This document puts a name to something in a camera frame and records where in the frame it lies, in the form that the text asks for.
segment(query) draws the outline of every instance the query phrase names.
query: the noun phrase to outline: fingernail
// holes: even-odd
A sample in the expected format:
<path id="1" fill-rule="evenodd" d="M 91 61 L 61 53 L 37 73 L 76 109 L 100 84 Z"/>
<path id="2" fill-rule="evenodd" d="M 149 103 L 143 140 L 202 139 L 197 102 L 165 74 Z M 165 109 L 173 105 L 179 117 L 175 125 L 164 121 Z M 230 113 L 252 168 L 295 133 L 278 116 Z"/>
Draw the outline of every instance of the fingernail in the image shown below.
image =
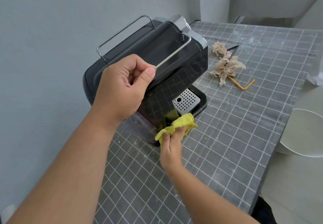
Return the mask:
<path id="1" fill-rule="evenodd" d="M 150 75 L 150 76 L 155 76 L 155 69 L 154 68 L 147 68 L 146 72 Z"/>

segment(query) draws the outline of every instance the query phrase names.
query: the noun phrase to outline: forearm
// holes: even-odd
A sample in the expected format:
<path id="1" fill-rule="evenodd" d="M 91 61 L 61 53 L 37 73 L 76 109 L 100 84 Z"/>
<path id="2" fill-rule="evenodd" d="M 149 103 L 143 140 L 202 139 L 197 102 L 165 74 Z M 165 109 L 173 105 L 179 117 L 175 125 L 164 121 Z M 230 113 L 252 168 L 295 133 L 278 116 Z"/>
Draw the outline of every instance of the forearm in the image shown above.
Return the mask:
<path id="1" fill-rule="evenodd" d="M 184 167 L 174 169 L 169 177 L 196 224 L 258 223 L 192 175 Z"/>
<path id="2" fill-rule="evenodd" d="M 92 223 L 116 126 L 90 111 L 9 223 Z"/>

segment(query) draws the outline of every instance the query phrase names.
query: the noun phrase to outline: gray tablecloth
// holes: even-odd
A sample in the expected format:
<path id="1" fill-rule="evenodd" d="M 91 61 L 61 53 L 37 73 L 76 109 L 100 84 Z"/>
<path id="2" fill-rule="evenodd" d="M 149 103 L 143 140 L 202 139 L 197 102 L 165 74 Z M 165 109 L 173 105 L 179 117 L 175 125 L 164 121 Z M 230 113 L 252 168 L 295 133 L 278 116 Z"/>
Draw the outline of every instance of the gray tablecloth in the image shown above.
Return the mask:
<path id="1" fill-rule="evenodd" d="M 298 90 L 323 42 L 321 31 L 198 22 L 192 29 L 211 46 L 240 44 L 246 65 L 219 88 L 209 70 L 195 85 L 208 98 L 198 128 L 183 139 L 185 167 L 245 212 L 250 212 L 265 169 L 291 114 Z M 94 223 L 192 222 L 159 163 L 159 148 L 118 130 L 107 156 Z"/>

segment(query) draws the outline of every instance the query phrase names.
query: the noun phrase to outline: perforated metal plate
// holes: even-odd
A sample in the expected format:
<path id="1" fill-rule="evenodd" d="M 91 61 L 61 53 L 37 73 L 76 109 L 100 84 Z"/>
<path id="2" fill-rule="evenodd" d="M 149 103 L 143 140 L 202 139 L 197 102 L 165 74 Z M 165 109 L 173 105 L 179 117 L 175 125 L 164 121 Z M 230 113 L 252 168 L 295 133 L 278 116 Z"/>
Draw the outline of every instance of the perforated metal plate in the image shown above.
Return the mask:
<path id="1" fill-rule="evenodd" d="M 192 109 L 200 103 L 200 98 L 186 89 L 182 94 L 173 100 L 173 104 L 177 111 L 183 115 L 192 111 Z"/>

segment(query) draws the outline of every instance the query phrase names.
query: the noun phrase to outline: hand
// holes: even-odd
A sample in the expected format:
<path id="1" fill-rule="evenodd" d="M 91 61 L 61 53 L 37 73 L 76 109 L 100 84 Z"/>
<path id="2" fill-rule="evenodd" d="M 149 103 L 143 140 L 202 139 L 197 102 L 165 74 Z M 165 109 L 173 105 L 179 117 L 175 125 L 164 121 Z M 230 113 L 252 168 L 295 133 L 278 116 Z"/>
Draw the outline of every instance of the hand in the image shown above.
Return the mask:
<path id="1" fill-rule="evenodd" d="M 181 140 L 186 127 L 176 128 L 170 136 L 169 133 L 163 134 L 163 145 L 160 149 L 160 163 L 165 173 L 170 175 L 177 169 L 183 167 Z"/>
<path id="2" fill-rule="evenodd" d="M 101 76 L 92 109 L 106 122 L 117 125 L 139 108 L 155 66 L 138 55 L 127 56 L 107 67 Z"/>

